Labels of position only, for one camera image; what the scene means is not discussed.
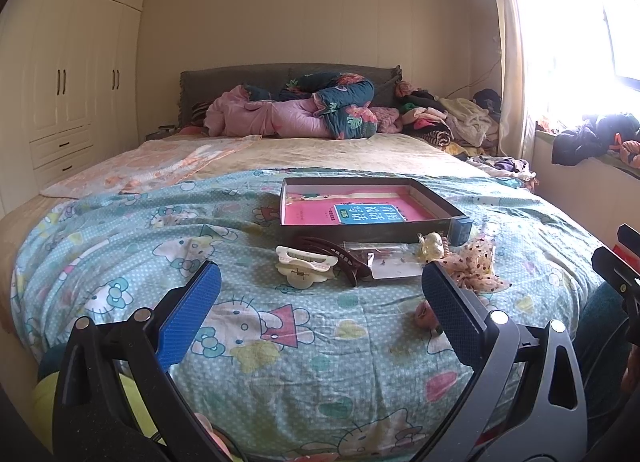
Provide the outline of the polka dot sheer scrunchie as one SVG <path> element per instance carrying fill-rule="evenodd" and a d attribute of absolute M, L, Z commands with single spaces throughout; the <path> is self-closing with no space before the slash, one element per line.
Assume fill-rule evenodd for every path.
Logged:
<path fill-rule="evenodd" d="M 495 240 L 480 236 L 458 252 L 449 251 L 438 263 L 459 288 L 480 294 L 497 293 L 509 289 L 511 283 L 495 273 L 495 252 Z"/>

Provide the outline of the cream built-in wardrobe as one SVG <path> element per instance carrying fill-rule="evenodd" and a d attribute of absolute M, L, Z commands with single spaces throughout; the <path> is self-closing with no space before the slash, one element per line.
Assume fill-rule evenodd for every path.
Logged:
<path fill-rule="evenodd" d="M 139 144 L 143 0 L 6 0 L 1 212 Z"/>

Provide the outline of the pile of clothes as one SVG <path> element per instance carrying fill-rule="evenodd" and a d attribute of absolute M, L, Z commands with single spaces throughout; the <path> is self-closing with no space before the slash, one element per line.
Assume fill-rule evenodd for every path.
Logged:
<path fill-rule="evenodd" d="M 371 110 L 378 132 L 419 138 L 508 186 L 537 186 L 526 160 L 498 154 L 501 97 L 492 89 L 470 98 L 438 97 L 396 77 L 381 86 Z"/>

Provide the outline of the dark clothes on windowsill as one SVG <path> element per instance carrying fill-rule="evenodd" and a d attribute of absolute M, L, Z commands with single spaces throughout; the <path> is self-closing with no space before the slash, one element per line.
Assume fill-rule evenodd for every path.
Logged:
<path fill-rule="evenodd" d="M 582 160 L 599 158 L 609 152 L 622 156 L 625 144 L 639 143 L 639 121 L 633 115 L 601 115 L 582 121 L 576 129 L 554 137 L 551 162 L 575 167 Z"/>

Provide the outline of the earring card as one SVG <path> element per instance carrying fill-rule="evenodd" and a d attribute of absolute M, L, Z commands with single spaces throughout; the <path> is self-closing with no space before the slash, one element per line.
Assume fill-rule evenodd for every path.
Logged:
<path fill-rule="evenodd" d="M 367 265 L 374 280 L 420 277 L 424 268 L 413 253 L 402 251 L 370 252 Z"/>

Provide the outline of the dark cardboard tray box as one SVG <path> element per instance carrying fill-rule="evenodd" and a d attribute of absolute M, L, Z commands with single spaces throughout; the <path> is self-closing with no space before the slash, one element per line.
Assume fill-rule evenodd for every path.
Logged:
<path fill-rule="evenodd" d="M 286 237 L 416 243 L 439 233 L 464 245 L 472 219 L 418 181 L 398 177 L 287 177 L 280 193 Z"/>

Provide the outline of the pink book with blue label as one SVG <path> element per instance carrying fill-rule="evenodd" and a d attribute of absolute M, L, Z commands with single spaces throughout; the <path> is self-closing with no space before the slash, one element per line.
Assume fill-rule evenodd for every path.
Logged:
<path fill-rule="evenodd" d="M 338 186 L 292 191 L 283 198 L 281 216 L 285 225 L 338 226 L 398 224 L 430 221 L 439 217 L 431 201 L 421 201 L 404 186 Z"/>

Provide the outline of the pink quilted comforter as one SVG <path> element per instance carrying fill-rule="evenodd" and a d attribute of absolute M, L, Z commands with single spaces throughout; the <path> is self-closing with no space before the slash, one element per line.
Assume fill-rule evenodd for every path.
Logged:
<path fill-rule="evenodd" d="M 244 86 L 236 85 L 209 105 L 204 126 L 210 137 L 330 138 L 326 123 L 316 112 L 312 98 L 286 102 L 250 100 Z"/>

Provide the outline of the beige bed blanket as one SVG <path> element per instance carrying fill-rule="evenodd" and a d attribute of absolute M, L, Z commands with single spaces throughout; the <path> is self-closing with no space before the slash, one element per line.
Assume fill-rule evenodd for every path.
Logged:
<path fill-rule="evenodd" d="M 424 141 L 400 134 L 369 139 L 329 141 L 319 138 L 267 138 L 216 159 L 193 173 L 190 181 L 266 169 L 338 169 L 434 177 L 487 177 L 473 167 Z M 10 283 L 17 251 L 28 233 L 62 198 L 35 196 L 1 220 L 1 328 L 14 333 Z"/>

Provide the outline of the cream claw hair clip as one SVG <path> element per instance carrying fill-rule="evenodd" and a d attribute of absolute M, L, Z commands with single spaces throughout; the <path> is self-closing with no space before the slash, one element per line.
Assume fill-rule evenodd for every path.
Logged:
<path fill-rule="evenodd" d="M 316 283 L 334 278 L 337 258 L 323 254 L 310 253 L 278 245 L 277 271 L 286 278 L 288 284 L 297 290 L 306 290 Z"/>

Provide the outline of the grey upholstered headboard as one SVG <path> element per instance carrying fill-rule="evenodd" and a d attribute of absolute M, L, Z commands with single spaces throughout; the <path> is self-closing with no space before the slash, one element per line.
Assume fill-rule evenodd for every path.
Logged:
<path fill-rule="evenodd" d="M 187 70 L 180 74 L 179 125 L 192 120 L 192 108 L 213 102 L 236 85 L 247 83 L 277 94 L 288 81 L 315 72 L 352 72 L 369 79 L 375 86 L 372 106 L 392 107 L 395 104 L 395 84 L 402 80 L 400 65 L 380 68 L 344 64 L 259 64 L 229 66 L 203 70 Z"/>

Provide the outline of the peach floral blanket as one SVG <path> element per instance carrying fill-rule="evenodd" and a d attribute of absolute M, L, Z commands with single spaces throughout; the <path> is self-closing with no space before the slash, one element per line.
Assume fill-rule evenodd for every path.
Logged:
<path fill-rule="evenodd" d="M 216 160 L 253 146 L 259 135 L 154 139 L 136 149 L 86 167 L 40 190 L 50 198 L 81 199 L 117 193 L 141 195 L 175 185 Z"/>

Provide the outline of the dark red banana hair clip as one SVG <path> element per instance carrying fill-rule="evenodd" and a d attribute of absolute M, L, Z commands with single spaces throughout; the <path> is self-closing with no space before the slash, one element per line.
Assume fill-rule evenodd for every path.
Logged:
<path fill-rule="evenodd" d="M 372 277 L 372 271 L 367 264 L 329 240 L 300 236 L 293 239 L 293 245 L 299 250 L 336 257 L 338 268 L 353 287 L 356 287 L 359 281 Z"/>

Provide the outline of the hello kitty blue quilt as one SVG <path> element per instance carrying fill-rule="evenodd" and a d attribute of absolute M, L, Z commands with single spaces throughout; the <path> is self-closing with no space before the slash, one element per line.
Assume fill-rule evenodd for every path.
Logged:
<path fill-rule="evenodd" d="M 219 297 L 170 369 L 194 411 L 250 456 L 410 458 L 472 371 L 414 322 L 419 279 L 352 286 L 336 275 L 297 289 L 278 273 L 284 179 L 254 170 L 57 204 L 17 252 L 18 337 L 41 358 L 79 317 L 124 320 L 212 261 Z"/>

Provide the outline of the cream curtain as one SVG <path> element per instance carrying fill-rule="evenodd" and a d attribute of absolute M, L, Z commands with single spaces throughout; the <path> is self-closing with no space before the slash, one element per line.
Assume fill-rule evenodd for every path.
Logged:
<path fill-rule="evenodd" d="M 532 161 L 535 124 L 525 110 L 525 64 L 518 0 L 496 0 L 501 57 L 502 105 L 499 151 Z"/>

